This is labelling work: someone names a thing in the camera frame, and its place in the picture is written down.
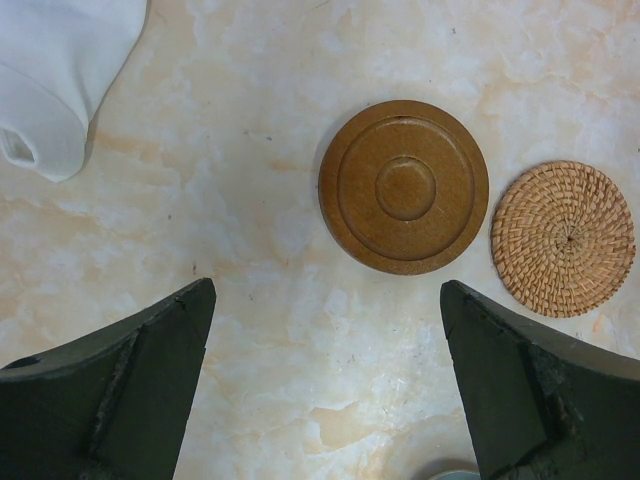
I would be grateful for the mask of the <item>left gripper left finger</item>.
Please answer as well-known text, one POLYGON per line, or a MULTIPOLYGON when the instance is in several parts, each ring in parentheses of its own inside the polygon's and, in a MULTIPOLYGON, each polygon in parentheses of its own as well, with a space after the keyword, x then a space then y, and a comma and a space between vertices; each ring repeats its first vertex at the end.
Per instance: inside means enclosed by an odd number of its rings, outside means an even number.
POLYGON ((170 479, 216 303, 202 278, 1 370, 4 479, 170 479))

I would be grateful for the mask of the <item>brown wooden coaster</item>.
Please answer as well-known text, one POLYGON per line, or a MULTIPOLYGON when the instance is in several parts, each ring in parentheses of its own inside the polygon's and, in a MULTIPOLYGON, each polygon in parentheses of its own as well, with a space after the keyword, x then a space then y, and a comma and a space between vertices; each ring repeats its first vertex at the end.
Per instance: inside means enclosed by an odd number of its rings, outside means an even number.
POLYGON ((634 223, 616 184, 576 161, 537 165, 514 180, 492 217, 491 254, 507 291, 529 310, 569 318, 624 284, 634 223))
POLYGON ((322 159, 325 224, 351 257, 375 270, 420 275, 474 241, 489 200, 483 154, 448 112, 415 100, 369 106, 339 129, 322 159))

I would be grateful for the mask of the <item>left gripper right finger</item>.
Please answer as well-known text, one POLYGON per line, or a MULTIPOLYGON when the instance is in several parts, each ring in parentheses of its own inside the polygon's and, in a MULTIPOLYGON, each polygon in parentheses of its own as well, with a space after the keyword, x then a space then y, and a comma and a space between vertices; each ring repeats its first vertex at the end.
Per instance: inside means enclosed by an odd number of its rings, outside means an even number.
POLYGON ((459 281, 440 309, 481 478, 638 478, 638 360, 459 281))

